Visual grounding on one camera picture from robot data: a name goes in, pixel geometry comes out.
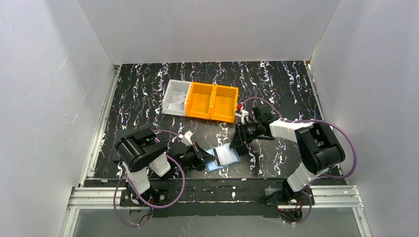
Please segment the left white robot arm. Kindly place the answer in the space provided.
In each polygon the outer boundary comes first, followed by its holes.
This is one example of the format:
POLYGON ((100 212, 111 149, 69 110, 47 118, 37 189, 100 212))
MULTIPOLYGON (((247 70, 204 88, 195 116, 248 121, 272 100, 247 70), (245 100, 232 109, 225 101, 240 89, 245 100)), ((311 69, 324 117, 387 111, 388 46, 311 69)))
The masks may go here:
POLYGON ((114 142, 113 159, 121 162, 139 194, 151 188, 147 169, 150 168, 161 178, 169 176, 173 168, 167 158, 170 156, 183 168, 204 170, 208 162, 217 160, 216 156, 206 152, 191 140, 191 131, 176 134, 177 140, 168 146, 157 139, 152 129, 121 130, 114 142))

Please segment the blue card holder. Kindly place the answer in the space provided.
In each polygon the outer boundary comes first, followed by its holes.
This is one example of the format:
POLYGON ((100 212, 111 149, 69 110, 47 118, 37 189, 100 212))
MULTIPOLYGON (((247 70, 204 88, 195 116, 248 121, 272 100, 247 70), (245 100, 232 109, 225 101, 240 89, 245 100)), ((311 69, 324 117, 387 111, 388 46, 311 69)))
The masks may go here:
POLYGON ((230 143, 208 149, 206 152, 215 157, 215 160, 209 161, 205 164, 205 170, 207 173, 227 168, 241 162, 238 152, 235 149, 230 148, 230 143))

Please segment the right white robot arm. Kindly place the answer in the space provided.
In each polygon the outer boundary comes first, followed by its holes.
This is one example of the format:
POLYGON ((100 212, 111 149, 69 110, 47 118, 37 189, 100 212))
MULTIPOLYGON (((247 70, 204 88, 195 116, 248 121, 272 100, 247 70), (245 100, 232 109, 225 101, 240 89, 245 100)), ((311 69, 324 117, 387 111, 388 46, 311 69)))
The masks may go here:
POLYGON ((267 105, 252 109, 253 118, 242 116, 235 124, 230 147, 246 146, 255 139, 286 139, 297 143, 302 163, 284 182, 279 193, 291 197, 314 179, 345 160, 345 152, 329 125, 321 122, 289 122, 267 105))

